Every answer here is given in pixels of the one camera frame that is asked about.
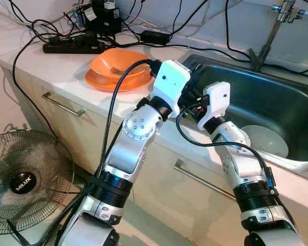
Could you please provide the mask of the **black power adapter brick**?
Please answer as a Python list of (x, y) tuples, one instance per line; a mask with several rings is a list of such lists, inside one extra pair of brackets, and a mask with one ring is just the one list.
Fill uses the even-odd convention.
[(167, 45), (172, 37), (170, 33), (151, 30), (144, 30), (139, 34), (139, 36), (142, 42), (156, 45)]

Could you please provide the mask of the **orange plastic bowl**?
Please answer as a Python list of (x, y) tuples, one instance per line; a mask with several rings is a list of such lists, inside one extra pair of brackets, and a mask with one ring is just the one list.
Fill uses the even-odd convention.
[(128, 68), (132, 64), (137, 63), (141, 59), (148, 58), (149, 56), (142, 52), (122, 48), (112, 48), (96, 56), (90, 63), (90, 70), (105, 77), (117, 78), (118, 76), (110, 72), (112, 67), (123, 70), (124, 68)]

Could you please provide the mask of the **orange plastic plate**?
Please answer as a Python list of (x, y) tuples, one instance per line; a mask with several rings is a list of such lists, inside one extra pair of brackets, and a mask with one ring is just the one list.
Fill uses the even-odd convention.
[[(117, 78), (110, 78), (89, 70), (85, 75), (86, 83), (100, 91), (112, 92), (118, 84)], [(141, 72), (136, 75), (128, 75), (119, 88), (119, 92), (133, 91), (142, 88), (150, 83), (152, 77), (149, 72)]]

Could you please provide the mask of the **white bowl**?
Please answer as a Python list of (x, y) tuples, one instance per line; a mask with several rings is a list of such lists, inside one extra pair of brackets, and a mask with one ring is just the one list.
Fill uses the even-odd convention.
[(287, 143), (275, 131), (261, 125), (245, 125), (241, 129), (250, 138), (252, 148), (279, 157), (288, 157)]

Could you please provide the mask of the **black charger box white labels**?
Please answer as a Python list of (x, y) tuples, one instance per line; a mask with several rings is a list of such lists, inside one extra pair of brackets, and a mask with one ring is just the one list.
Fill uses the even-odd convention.
[(115, 0), (90, 0), (81, 6), (80, 14), (87, 31), (102, 34), (117, 34), (121, 30), (122, 19)]

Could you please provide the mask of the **beige kitchen base cabinet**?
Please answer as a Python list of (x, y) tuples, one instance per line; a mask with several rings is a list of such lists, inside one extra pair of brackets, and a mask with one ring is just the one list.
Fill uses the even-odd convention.
[[(79, 166), (93, 172), (99, 162), (104, 128), (112, 92), (86, 83), (88, 66), (76, 70), (62, 65), (16, 71), (18, 84), (46, 115), (51, 126), (73, 152)], [(86, 113), (75, 117), (41, 96)], [(238, 204), (176, 171), (177, 160), (193, 174), (231, 192), (215, 150), (188, 143), (175, 123), (168, 121), (158, 131), (147, 151), (144, 168), (135, 182), (137, 206), (198, 246), (243, 246), (246, 231), (240, 222)], [(308, 179), (267, 162), (276, 179), (282, 202), (292, 214), (302, 240), (308, 246)]]

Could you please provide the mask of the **stainless steel sink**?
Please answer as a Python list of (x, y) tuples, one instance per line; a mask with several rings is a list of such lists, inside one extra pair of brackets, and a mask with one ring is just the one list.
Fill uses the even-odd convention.
[(308, 85), (198, 54), (186, 56), (182, 63), (190, 69), (205, 66), (195, 88), (199, 95), (210, 84), (229, 82), (226, 119), (239, 128), (261, 125), (278, 133), (287, 143), (288, 157), (257, 152), (267, 162), (308, 179)]

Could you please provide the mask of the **chrome sink faucet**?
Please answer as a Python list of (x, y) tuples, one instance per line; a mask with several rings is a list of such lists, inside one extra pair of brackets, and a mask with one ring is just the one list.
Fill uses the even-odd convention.
[(272, 10), (277, 13), (276, 21), (267, 36), (267, 40), (260, 49), (259, 54), (256, 54), (253, 49), (248, 49), (251, 56), (251, 69), (255, 72), (260, 72), (265, 64), (266, 58), (271, 51), (272, 43), (279, 31), (281, 24), (293, 23), (296, 19), (302, 19), (305, 10), (294, 7), (296, 0), (283, 0), (280, 4), (273, 4)]

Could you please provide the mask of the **metal fork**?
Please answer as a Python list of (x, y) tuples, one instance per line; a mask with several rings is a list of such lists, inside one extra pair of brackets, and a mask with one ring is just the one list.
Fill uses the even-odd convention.
[[(141, 70), (147, 70), (147, 69), (149, 69), (149, 66), (138, 66), (138, 67), (131, 69), (130, 72), (127, 73), (127, 75), (128, 76), (136, 75), (140, 73)], [(127, 68), (124, 68), (123, 70), (121, 70), (119, 68), (112, 67), (110, 69), (110, 72), (116, 76), (121, 76), (124, 74), (124, 72), (126, 72), (126, 70)]]

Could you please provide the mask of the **black power strip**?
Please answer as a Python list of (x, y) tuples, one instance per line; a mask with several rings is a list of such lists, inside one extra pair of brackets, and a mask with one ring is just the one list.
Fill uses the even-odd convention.
[(47, 54), (101, 54), (107, 46), (97, 37), (51, 37), (42, 45), (42, 51)]

